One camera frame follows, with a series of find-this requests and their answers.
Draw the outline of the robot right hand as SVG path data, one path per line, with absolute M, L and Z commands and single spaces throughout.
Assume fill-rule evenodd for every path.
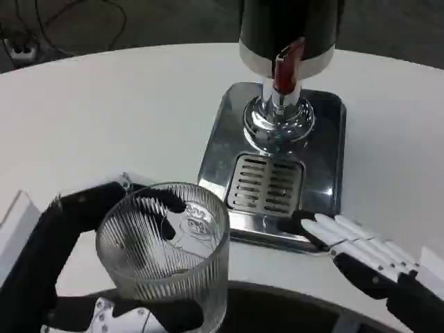
M 443 256 L 437 250 L 425 246 L 416 259 L 341 214 L 296 212 L 277 226 L 327 252 L 351 285 L 384 300 L 388 312 L 412 332 L 443 331 Z

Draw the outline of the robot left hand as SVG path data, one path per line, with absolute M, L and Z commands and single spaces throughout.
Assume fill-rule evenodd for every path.
M 96 231 L 105 215 L 141 191 L 174 213 L 185 203 L 143 177 L 123 173 L 59 194 L 40 211 L 20 191 L 1 222 L 2 332 L 188 332 L 203 325 L 194 300 L 141 301 L 105 291 L 59 296 L 56 282 L 79 237 Z

